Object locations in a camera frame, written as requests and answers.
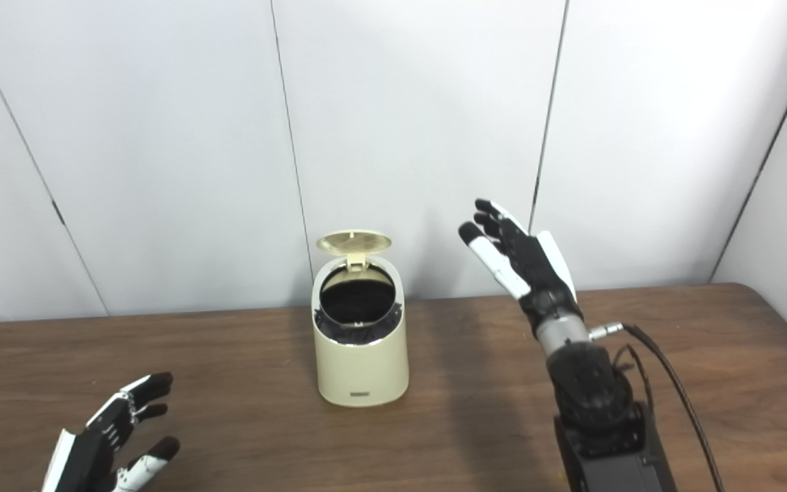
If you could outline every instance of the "trash can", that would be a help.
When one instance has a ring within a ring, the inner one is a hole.
[[[391,240],[367,230],[338,231],[318,240],[337,258],[312,288],[318,389],[335,405],[383,405],[409,386],[406,306],[400,274],[378,256]]]

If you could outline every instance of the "robotic arm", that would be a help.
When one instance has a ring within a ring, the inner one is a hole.
[[[165,437],[146,454],[112,472],[113,457],[137,424],[169,410],[165,404],[149,404],[168,395],[171,384],[171,373],[149,374],[112,395],[82,433],[63,429],[41,492],[135,492],[143,487],[177,454],[178,440]]]
[[[555,434],[572,492],[675,492],[652,409],[634,401],[624,368],[592,341],[622,325],[587,330],[550,233],[530,236],[494,202],[476,200],[475,208],[460,236],[518,300],[547,356],[560,411]]]

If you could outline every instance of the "black cable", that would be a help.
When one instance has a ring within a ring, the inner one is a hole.
[[[643,388],[646,389],[646,400],[649,402],[649,410],[652,411],[652,414],[655,412],[655,398],[652,395],[652,384],[649,383],[649,373],[646,371],[646,367],[643,366],[643,361],[639,358],[639,354],[637,351],[634,350],[633,346],[630,343],[622,346],[622,348],[618,349],[618,352],[615,354],[615,360],[612,361],[612,365],[616,368],[619,368],[621,371],[628,370],[631,368],[630,364],[618,364],[618,360],[621,359],[622,354],[624,354],[625,350],[627,350],[631,354],[631,359],[637,364],[637,369],[639,370],[640,377],[643,378]]]
[[[682,385],[680,379],[678,379],[678,376],[676,376],[676,371],[672,368],[672,365],[669,364],[669,361],[664,356],[664,353],[661,352],[658,344],[652,340],[652,337],[647,336],[646,332],[641,330],[636,325],[624,325],[624,330],[642,342],[647,349],[652,351],[652,354],[658,357],[661,365],[664,366],[664,370],[666,370],[668,373],[669,379],[672,380],[672,385],[674,388],[676,388],[678,397],[682,400],[682,405],[685,406],[685,411],[688,413],[688,418],[691,418],[691,425],[694,427],[694,432],[697,433],[697,439],[700,440],[700,447],[703,448],[703,455],[706,456],[706,464],[709,465],[709,473],[712,474],[713,482],[715,483],[715,490],[717,492],[724,492],[724,485],[721,483],[721,474],[719,474],[718,465],[715,464],[713,451],[709,448],[709,441],[706,440],[706,433],[703,432],[703,426],[700,426],[700,420],[697,418],[697,412],[694,411],[694,407],[691,405],[691,400],[688,398],[688,394],[685,392],[685,387]]]

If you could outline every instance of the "wooden table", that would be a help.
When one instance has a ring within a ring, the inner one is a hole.
[[[635,322],[665,349],[728,490],[787,490],[787,324],[756,293],[716,284],[580,300],[591,325]],[[433,300],[406,312],[409,391],[362,410],[318,395],[308,308],[0,324],[0,490],[40,488],[60,427],[78,431],[119,386],[162,370],[175,374],[169,415],[142,424],[119,455],[181,439],[155,490],[566,490],[552,387],[516,303]],[[680,490],[710,490],[671,384],[637,350]]]

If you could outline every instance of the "cable connector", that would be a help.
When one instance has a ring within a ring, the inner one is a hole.
[[[600,327],[591,328],[588,330],[588,339],[593,342],[594,340],[600,340],[601,338],[610,336],[615,332],[620,332],[624,329],[624,325],[621,321],[615,321],[614,323],[607,323]]]

